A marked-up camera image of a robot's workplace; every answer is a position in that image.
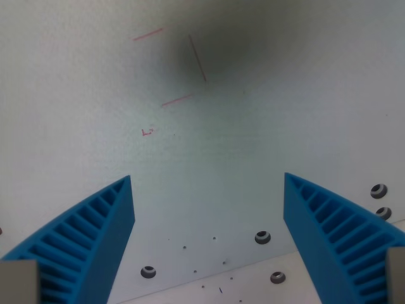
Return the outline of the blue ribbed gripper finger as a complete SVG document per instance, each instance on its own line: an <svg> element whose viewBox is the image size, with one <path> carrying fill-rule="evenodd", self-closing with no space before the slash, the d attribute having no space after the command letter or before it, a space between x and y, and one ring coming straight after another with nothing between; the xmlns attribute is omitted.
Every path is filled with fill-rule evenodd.
<svg viewBox="0 0 405 304"><path fill-rule="evenodd" d="M37 262L41 303L107 303L134 224L125 176L48 222L1 261Z"/></svg>
<svg viewBox="0 0 405 304"><path fill-rule="evenodd" d="M404 246L401 230L290 173L283 219L322 303L388 303L385 256Z"/></svg>

